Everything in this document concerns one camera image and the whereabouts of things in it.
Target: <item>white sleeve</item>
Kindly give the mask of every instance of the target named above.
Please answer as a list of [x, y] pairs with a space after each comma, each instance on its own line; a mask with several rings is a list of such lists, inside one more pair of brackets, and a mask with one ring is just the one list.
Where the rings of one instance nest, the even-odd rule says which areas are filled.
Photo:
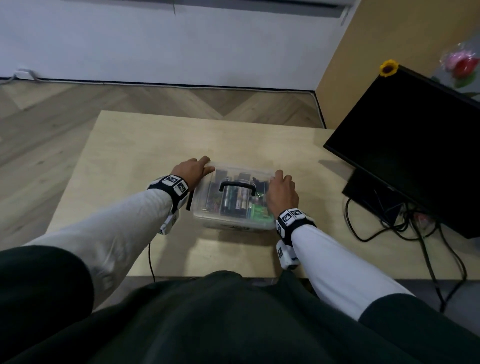
[[55, 246], [79, 257], [92, 277], [96, 308], [125, 279], [171, 208], [168, 193], [150, 189], [26, 245]]
[[291, 238], [318, 297], [355, 320], [381, 297], [412, 294], [312, 225], [295, 229]]

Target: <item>computer monitor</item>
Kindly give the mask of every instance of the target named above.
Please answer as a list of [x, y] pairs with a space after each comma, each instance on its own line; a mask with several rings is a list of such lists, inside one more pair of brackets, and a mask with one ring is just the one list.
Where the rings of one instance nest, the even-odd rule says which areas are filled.
[[355, 180], [371, 177], [469, 239], [480, 236], [479, 141], [479, 102], [400, 67], [372, 83], [324, 147], [361, 172]]

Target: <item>wooden table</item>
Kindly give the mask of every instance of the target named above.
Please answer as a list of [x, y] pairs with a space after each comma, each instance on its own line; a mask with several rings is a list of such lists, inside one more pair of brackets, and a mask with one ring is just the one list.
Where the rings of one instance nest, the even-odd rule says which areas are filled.
[[[208, 155], [212, 161], [254, 170], [283, 169], [291, 174], [300, 208], [318, 228], [395, 279], [430, 279], [418, 242], [385, 233], [360, 243], [344, 219], [342, 195], [352, 168], [323, 149], [331, 130], [101, 112], [48, 232], [78, 222], [101, 208], [144, 190], [176, 164]], [[350, 218], [360, 236], [380, 229], [379, 221], [356, 204]], [[445, 228], [453, 248], [468, 268], [469, 279], [480, 279], [480, 248]], [[247, 233], [203, 228], [182, 210], [168, 236], [152, 242], [152, 264], [164, 277], [204, 276], [231, 270], [244, 277], [276, 277], [281, 268], [274, 231]], [[459, 279], [458, 267], [438, 234], [427, 239], [438, 279]], [[147, 251], [129, 275], [148, 276]]]

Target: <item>wooden floor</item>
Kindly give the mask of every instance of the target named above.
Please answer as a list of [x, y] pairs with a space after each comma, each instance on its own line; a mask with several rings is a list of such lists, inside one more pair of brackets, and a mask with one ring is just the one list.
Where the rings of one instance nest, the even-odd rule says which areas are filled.
[[0, 86], [0, 250], [42, 235], [101, 110], [321, 128], [313, 96], [119, 85]]

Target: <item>sunflower decoration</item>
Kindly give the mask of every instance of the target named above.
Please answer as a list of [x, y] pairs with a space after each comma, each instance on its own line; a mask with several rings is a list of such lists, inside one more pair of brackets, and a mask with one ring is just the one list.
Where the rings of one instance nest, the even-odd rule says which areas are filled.
[[394, 60], [388, 60], [383, 62], [380, 66], [380, 76], [388, 77], [394, 75], [398, 71], [398, 62]]

